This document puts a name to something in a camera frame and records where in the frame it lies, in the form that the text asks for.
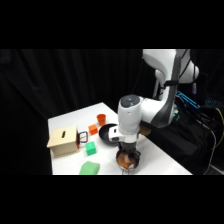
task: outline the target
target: orange object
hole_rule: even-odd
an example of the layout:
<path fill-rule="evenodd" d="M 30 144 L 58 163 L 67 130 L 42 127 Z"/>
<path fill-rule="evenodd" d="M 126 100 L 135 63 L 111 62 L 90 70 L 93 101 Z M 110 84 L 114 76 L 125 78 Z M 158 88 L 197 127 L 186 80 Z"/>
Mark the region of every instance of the orange object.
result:
<path fill-rule="evenodd" d="M 96 125 L 89 126 L 89 132 L 90 132 L 91 135 L 97 134 L 98 129 L 97 129 Z"/>
<path fill-rule="evenodd" d="M 106 124 L 106 115 L 105 114 L 99 114 L 97 116 L 97 120 L 98 120 L 99 126 L 103 127 Z"/>

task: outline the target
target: red block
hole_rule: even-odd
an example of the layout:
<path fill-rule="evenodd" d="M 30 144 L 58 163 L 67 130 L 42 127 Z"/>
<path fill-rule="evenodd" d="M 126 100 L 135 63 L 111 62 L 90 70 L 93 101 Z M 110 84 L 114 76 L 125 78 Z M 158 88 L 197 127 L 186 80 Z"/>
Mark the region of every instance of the red block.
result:
<path fill-rule="evenodd" d="M 96 125 L 89 126 L 89 132 L 90 132 L 91 135 L 97 134 L 98 129 L 97 129 Z"/>

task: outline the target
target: small box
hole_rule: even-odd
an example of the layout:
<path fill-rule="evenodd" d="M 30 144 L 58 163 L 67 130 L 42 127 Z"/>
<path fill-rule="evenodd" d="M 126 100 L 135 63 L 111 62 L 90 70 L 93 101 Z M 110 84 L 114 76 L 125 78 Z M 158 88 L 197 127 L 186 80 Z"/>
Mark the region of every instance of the small box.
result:
<path fill-rule="evenodd" d="M 76 126 L 55 129 L 50 137 L 47 148 L 55 157 L 62 157 L 79 152 L 78 131 Z"/>
<path fill-rule="evenodd" d="M 94 142 L 89 142 L 86 144 L 86 152 L 87 152 L 88 156 L 96 154 L 96 146 L 95 146 Z"/>
<path fill-rule="evenodd" d="M 91 135 L 97 134 L 98 129 L 97 129 L 96 125 L 89 126 L 89 132 L 90 132 Z"/>

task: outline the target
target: orange cup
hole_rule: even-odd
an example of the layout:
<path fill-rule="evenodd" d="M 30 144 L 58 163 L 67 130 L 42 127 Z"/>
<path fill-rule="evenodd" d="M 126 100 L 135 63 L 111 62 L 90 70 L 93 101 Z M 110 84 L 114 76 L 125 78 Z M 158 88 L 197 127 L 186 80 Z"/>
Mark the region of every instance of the orange cup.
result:
<path fill-rule="evenodd" d="M 103 127 L 106 124 L 106 115 L 105 114 L 99 114 L 97 116 L 97 120 L 98 120 L 99 126 Z"/>

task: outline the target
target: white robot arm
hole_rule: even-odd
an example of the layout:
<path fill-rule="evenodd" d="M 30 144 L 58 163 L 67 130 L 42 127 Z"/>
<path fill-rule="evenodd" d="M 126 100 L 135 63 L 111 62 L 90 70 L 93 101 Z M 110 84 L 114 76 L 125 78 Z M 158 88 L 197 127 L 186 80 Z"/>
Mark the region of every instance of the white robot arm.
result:
<path fill-rule="evenodd" d="M 148 65 L 162 73 L 165 88 L 161 101 L 135 95 L 123 97 L 118 107 L 119 126 L 110 129 L 110 141 L 135 144 L 141 121 L 157 128 L 166 127 L 172 122 L 181 57 L 175 49 L 144 49 L 143 58 Z"/>
<path fill-rule="evenodd" d="M 119 142 L 119 151 L 116 156 L 117 161 L 121 155 L 128 155 L 129 160 L 135 161 L 136 165 L 134 168 L 136 168 L 141 154 L 136 150 L 141 121 L 157 128 L 164 128 L 172 122 L 179 77 L 190 57 L 190 53 L 186 52 L 185 59 L 183 60 L 184 65 L 181 66 L 182 53 L 184 52 L 176 51 L 175 49 L 143 50 L 145 62 L 156 69 L 157 84 L 160 83 L 162 95 L 160 96 L 160 101 L 143 99 L 136 95 L 128 95 L 120 100 L 118 106 L 119 125 L 109 130 L 110 141 Z M 196 68 L 195 79 L 198 77 L 198 74 L 199 71 Z M 193 76 L 194 65 L 190 63 L 182 76 L 181 82 L 193 82 Z"/>

